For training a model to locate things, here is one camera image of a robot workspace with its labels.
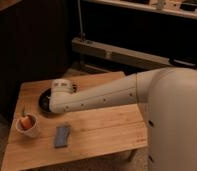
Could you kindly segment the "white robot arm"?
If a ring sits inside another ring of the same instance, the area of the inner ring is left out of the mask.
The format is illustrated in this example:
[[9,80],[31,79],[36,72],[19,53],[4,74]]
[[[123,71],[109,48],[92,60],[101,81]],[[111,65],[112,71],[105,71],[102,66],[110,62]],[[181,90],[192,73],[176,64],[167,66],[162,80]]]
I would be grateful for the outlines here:
[[52,82],[54,113],[145,103],[149,171],[197,171],[197,70],[168,67],[132,74],[74,93]]

